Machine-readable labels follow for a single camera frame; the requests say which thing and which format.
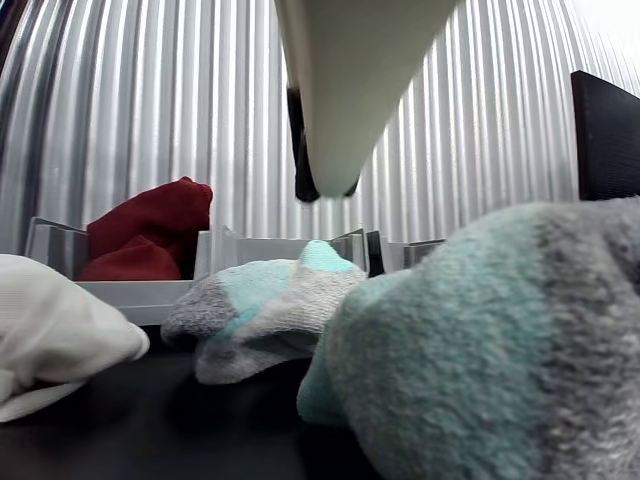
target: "gray sock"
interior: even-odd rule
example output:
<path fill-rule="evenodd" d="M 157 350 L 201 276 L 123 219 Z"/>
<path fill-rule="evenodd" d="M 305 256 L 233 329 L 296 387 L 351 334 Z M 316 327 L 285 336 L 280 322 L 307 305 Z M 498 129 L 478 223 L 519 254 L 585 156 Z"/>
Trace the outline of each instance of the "gray sock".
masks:
<path fill-rule="evenodd" d="M 386 479 L 640 477 L 640 199 L 489 215 L 365 282 L 298 397 Z"/>
<path fill-rule="evenodd" d="M 293 260 L 251 262 L 203 280 L 173 307 L 162 324 L 162 339 L 174 348 L 194 350 L 284 292 L 294 265 Z"/>
<path fill-rule="evenodd" d="M 196 377 L 204 384 L 236 383 L 279 363 L 311 358 L 325 322 L 365 278 L 328 243 L 309 242 L 282 294 L 206 342 Z"/>

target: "corrugated metal wall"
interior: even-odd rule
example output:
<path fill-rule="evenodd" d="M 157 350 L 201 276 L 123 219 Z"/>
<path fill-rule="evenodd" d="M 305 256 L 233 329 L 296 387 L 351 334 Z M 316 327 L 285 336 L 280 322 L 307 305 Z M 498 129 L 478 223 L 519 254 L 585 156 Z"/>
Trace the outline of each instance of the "corrugated metal wall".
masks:
<path fill-rule="evenodd" d="M 214 225 L 249 237 L 427 240 L 574 199 L 578 68 L 640 94 L 635 59 L 572 2 L 467 0 L 356 195 L 309 207 L 294 201 L 272 2 L 31 0 L 0 78 L 0 252 L 32 215 L 82 226 L 182 175 L 213 187 Z"/>

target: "black table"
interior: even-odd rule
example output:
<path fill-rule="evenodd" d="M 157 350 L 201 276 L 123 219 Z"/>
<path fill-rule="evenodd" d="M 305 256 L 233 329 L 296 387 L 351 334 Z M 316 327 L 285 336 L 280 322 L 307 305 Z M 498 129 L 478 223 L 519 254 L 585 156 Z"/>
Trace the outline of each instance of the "black table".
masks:
<path fill-rule="evenodd" d="M 238 385 L 196 382 L 189 354 L 150 352 L 0 425 L 3 480 L 378 479 L 349 432 L 295 409 L 308 362 Z"/>

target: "red cloth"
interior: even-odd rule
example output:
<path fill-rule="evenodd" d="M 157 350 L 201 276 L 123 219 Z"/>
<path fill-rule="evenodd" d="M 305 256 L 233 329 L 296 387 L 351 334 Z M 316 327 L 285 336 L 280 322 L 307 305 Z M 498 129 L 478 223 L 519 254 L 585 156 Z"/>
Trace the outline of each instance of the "red cloth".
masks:
<path fill-rule="evenodd" d="M 87 228 L 91 263 L 79 281 L 180 280 L 193 271 L 213 193 L 187 177 L 118 205 Z"/>

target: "black surface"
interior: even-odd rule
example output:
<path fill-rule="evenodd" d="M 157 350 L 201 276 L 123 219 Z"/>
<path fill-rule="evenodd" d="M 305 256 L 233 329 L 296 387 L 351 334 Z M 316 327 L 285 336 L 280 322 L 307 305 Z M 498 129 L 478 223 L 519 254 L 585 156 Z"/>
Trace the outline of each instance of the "black surface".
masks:
<path fill-rule="evenodd" d="M 154 351 L 66 399 L 0 425 L 3 480 L 379 478 L 349 432 L 303 424 L 308 362 L 205 387 L 188 354 Z"/>
<path fill-rule="evenodd" d="M 640 99 L 585 72 L 573 85 L 581 200 L 640 194 Z"/>

